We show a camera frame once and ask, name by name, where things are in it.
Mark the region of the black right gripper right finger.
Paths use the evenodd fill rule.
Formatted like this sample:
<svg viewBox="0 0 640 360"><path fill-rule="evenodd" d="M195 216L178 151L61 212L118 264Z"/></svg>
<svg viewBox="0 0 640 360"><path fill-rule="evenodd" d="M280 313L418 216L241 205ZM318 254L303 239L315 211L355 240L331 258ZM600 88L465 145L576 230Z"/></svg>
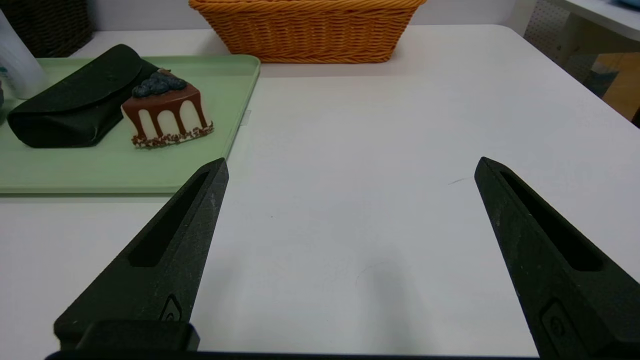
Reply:
<svg viewBox="0 0 640 360"><path fill-rule="evenodd" d="M474 180L539 357L637 360L639 283L504 164Z"/></svg>

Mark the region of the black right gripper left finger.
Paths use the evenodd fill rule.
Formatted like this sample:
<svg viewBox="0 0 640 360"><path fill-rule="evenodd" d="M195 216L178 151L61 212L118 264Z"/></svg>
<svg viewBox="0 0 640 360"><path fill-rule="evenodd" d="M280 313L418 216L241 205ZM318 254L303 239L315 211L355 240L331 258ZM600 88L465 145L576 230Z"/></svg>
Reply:
<svg viewBox="0 0 640 360"><path fill-rule="evenodd" d="M190 176L54 322L62 351L197 350L190 317L228 181L224 158Z"/></svg>

